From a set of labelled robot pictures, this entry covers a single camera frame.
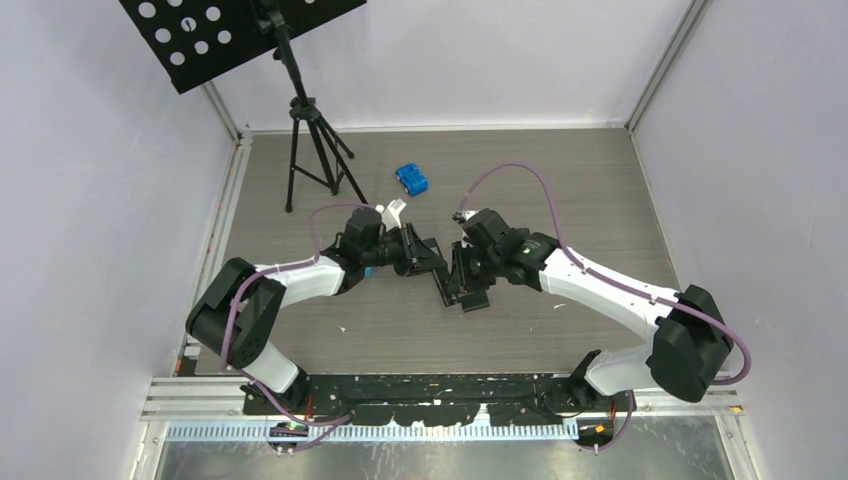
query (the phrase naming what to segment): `tripod leg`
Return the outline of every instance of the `tripod leg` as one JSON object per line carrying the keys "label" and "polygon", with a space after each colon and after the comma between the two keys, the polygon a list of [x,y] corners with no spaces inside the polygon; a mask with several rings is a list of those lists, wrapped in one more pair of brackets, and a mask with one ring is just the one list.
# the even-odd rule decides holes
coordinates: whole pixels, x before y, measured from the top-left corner
{"label": "tripod leg", "polygon": [[[368,200],[365,200],[365,195],[362,194],[362,190],[359,189],[359,185],[356,183],[356,179],[353,178],[353,174],[350,173],[350,169],[347,168],[347,163],[345,163],[344,159],[342,158],[341,154],[339,153],[339,149],[336,148],[335,143],[333,143],[332,139],[330,138],[330,134],[327,132],[327,129],[324,128],[324,124],[319,123],[318,127],[321,130],[321,134],[324,135],[324,140],[327,141],[327,145],[330,147],[330,150],[332,150],[333,155],[335,155],[336,162],[338,162],[338,164],[342,166],[342,170],[344,171],[344,175],[348,178],[348,180],[350,180],[350,185],[353,187],[353,190],[356,192],[356,196],[359,197],[359,201],[362,202],[362,203],[368,203]],[[336,188],[336,192],[339,191],[339,184],[341,183],[341,181],[342,181],[342,176],[340,175],[339,178],[338,178],[338,181],[334,185],[335,188]]]}
{"label": "tripod leg", "polygon": [[312,135],[312,143],[315,144],[315,150],[318,151],[318,159],[321,160],[321,168],[324,169],[324,176],[327,177],[327,185],[330,186],[330,193],[336,195],[339,193],[339,187],[336,185],[336,179],[333,178],[333,171],[330,170],[330,161],[327,160],[327,152],[324,151],[324,143],[321,142],[321,137],[318,134],[318,125],[314,120],[307,120],[309,133]]}
{"label": "tripod leg", "polygon": [[291,213],[292,211],[291,197],[294,193],[294,166],[297,164],[295,158],[297,158],[297,131],[299,128],[300,120],[295,119],[292,126],[292,154],[289,161],[289,193],[286,195],[286,213]]}
{"label": "tripod leg", "polygon": [[333,130],[333,127],[330,126],[330,122],[328,122],[327,119],[324,117],[319,118],[318,121],[324,124],[324,128],[326,128],[327,131],[330,132],[330,135],[332,135],[333,139],[339,144],[339,146],[342,147],[342,150],[347,153],[347,158],[352,159],[354,157],[353,152],[349,148],[347,148],[347,145],[345,145],[341,137],[339,137],[339,134],[336,133],[335,130]]}

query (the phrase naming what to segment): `black bracket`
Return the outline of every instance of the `black bracket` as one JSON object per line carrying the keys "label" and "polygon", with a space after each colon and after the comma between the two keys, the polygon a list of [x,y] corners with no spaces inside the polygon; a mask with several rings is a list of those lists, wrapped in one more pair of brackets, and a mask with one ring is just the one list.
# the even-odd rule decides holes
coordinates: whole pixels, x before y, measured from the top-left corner
{"label": "black bracket", "polygon": [[[486,404],[492,426],[555,425],[560,414],[607,412],[610,402],[624,405],[623,394],[604,397],[592,408],[574,405],[553,392],[564,390],[568,377],[551,374],[438,374],[438,375],[310,375],[311,401],[289,403],[292,413],[316,417],[349,415],[354,425],[401,426],[423,421],[426,426],[471,423]],[[274,415],[274,406],[253,386],[244,402],[245,415]]]}

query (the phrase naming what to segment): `white wall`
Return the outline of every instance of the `white wall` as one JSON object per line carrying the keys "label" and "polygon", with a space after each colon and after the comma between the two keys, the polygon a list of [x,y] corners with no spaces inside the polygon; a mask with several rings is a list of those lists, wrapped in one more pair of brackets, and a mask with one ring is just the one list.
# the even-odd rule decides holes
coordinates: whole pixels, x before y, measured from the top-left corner
{"label": "white wall", "polygon": [[637,130],[675,267],[754,355],[763,478],[845,478],[848,4],[713,2]]}
{"label": "white wall", "polygon": [[[621,125],[688,4],[369,0],[292,44],[336,127]],[[270,53],[216,83],[240,124],[291,128],[294,90]]]}
{"label": "white wall", "polygon": [[0,478],[120,479],[230,141],[116,0],[2,5]]}

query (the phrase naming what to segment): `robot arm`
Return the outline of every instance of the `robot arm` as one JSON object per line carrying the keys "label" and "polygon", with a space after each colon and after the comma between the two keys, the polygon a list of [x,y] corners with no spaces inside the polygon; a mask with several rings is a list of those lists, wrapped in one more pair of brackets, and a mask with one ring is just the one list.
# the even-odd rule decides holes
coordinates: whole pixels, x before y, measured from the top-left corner
{"label": "robot arm", "polygon": [[305,392],[289,391],[303,369],[269,341],[278,310],[313,297],[343,294],[364,277],[366,267],[392,265],[401,276],[446,270],[447,264],[422,240],[411,224],[400,222],[406,204],[398,199],[377,210],[360,208],[344,232],[318,259],[280,265],[251,265],[241,258],[227,261],[195,305],[186,331],[219,356],[236,290],[258,271],[276,269],[245,291],[233,325],[227,364],[261,381],[276,393],[286,393],[297,403]]}
{"label": "robot arm", "polygon": [[454,218],[465,232],[465,240],[453,245],[454,258],[464,258],[472,266],[454,275],[460,282],[485,290],[503,277],[511,284],[576,300],[645,340],[644,345],[619,352],[590,352],[570,377],[576,403],[592,404],[599,397],[656,386],[698,402],[733,348],[717,329],[656,301],[676,299],[721,321],[710,294],[697,286],[680,293],[623,275],[574,250],[567,255],[556,239],[511,228],[489,209]]}

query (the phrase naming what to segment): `black mounting plate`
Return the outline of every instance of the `black mounting plate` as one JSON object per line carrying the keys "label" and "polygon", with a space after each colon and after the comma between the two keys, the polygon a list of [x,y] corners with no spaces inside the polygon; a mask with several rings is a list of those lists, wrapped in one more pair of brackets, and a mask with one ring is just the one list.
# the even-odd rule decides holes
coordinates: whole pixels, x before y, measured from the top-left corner
{"label": "black mounting plate", "polygon": [[[147,45],[185,93],[224,72],[276,48],[273,30],[260,31],[252,0],[120,0]],[[302,35],[364,5],[366,0],[279,0],[291,27],[290,37]],[[171,61],[179,53],[180,65]]]}
{"label": "black mounting plate", "polygon": [[[379,426],[394,420],[409,426],[449,426],[474,421],[485,404],[492,426],[556,425],[557,414],[580,410],[564,395],[567,377],[542,374],[313,375],[308,378],[311,411],[316,417],[350,415],[353,425]],[[245,415],[276,415],[277,410],[255,387],[243,387]],[[609,401],[626,405],[618,394]],[[306,405],[292,409],[305,413]],[[587,411],[607,412],[608,404]]]}

